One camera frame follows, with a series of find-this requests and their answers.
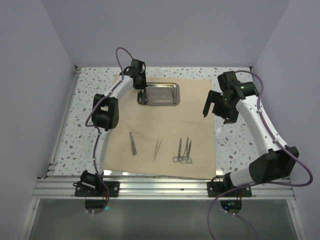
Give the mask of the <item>steel scalpel handle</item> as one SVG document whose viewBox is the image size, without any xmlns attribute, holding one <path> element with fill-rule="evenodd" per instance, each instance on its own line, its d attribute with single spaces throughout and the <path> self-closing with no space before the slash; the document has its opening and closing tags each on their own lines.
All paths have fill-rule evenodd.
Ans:
<svg viewBox="0 0 320 240">
<path fill-rule="evenodd" d="M 136 149 L 136 145 L 135 145 L 135 141 L 134 141 L 134 137 L 133 137 L 132 132 L 129 132 L 129 139 L 130 139 L 132 155 L 135 156 L 137 154 L 137 149 Z"/>
<path fill-rule="evenodd" d="M 144 89 L 138 91 L 138 94 L 137 94 L 137 102 L 138 102 L 139 104 L 142 104 L 142 102 L 143 102 L 144 92 L 145 92 Z"/>
</svg>

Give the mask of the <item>steel surgical scissors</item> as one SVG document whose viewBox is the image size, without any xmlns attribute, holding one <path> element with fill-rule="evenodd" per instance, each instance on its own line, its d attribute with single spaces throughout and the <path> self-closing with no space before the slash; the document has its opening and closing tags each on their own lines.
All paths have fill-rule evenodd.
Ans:
<svg viewBox="0 0 320 240">
<path fill-rule="evenodd" d="M 191 165 L 193 164 L 193 160 L 192 160 L 192 158 L 190 157 L 191 147 L 192 147 L 192 141 L 190 141 L 189 146 L 188 146 L 188 148 L 187 148 L 186 160 L 185 160 L 185 163 L 186 163 L 187 166 L 191 166 Z"/>
</svg>

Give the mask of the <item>steel surgical instrument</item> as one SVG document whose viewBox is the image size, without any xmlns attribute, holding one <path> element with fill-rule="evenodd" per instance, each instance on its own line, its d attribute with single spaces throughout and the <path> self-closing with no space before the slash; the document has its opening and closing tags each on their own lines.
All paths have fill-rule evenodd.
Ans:
<svg viewBox="0 0 320 240">
<path fill-rule="evenodd" d="M 157 139 L 157 142 L 156 142 L 156 145 L 155 145 L 155 150 L 154 150 L 154 155 L 153 155 L 153 161 L 152 161 L 153 163 L 154 163 L 155 160 L 156 160 L 156 157 L 157 157 L 157 154 L 158 154 L 158 152 L 159 152 L 161 143 L 162 143 L 162 139 L 161 139 L 161 138 L 158 138 L 158 139 Z"/>
</svg>

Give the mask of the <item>steel forceps clamp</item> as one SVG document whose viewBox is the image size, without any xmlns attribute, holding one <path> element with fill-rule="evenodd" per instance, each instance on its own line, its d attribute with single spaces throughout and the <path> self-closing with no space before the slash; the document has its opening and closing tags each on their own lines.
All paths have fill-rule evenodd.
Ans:
<svg viewBox="0 0 320 240">
<path fill-rule="evenodd" d="M 179 160 L 178 160 L 181 164 L 186 164 L 187 163 L 188 145 L 189 145 L 189 137 L 187 137 L 187 139 L 186 139 L 186 144 L 185 144 L 185 148 L 184 148 L 184 151 L 183 151 L 183 155 L 180 155 Z"/>
</svg>

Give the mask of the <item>curved steel scissors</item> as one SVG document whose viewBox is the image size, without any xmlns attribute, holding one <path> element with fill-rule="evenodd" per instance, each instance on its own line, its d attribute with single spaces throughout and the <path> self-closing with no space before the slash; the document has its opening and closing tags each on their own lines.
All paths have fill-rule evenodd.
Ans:
<svg viewBox="0 0 320 240">
<path fill-rule="evenodd" d="M 180 138 L 177 155 L 172 158 L 174 163 L 180 162 L 182 160 L 181 151 L 182 151 L 182 139 Z"/>
</svg>

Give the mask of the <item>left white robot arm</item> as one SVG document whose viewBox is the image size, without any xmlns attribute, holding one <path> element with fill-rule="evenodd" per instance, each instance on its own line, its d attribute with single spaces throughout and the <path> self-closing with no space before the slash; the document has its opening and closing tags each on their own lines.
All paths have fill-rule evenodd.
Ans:
<svg viewBox="0 0 320 240">
<path fill-rule="evenodd" d="M 145 90 L 147 87 L 146 64 L 139 59 L 132 59 L 130 66 L 123 69 L 112 85 L 111 89 L 104 94 L 96 94 L 93 98 L 92 111 L 85 125 L 97 129 L 97 137 L 93 145 L 92 166 L 93 170 L 86 169 L 80 177 L 81 184 L 92 196 L 99 196 L 107 190 L 102 175 L 104 167 L 97 157 L 97 148 L 102 136 L 108 138 L 112 130 L 119 122 L 119 101 L 132 88 Z"/>
</svg>

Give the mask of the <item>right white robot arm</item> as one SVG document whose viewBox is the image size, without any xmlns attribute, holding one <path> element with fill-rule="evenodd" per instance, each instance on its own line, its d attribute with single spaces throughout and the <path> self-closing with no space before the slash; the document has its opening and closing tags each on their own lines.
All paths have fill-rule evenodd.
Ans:
<svg viewBox="0 0 320 240">
<path fill-rule="evenodd" d="M 223 192 L 235 196 L 241 186 L 264 184 L 288 177 L 295 166 L 298 149 L 289 147 L 279 136 L 261 105 L 261 91 L 252 81 L 240 82 L 235 71 L 217 77 L 220 92 L 210 90 L 202 111 L 207 116 L 210 107 L 224 124 L 234 124 L 242 116 L 256 143 L 259 157 L 247 167 L 225 174 Z"/>
</svg>

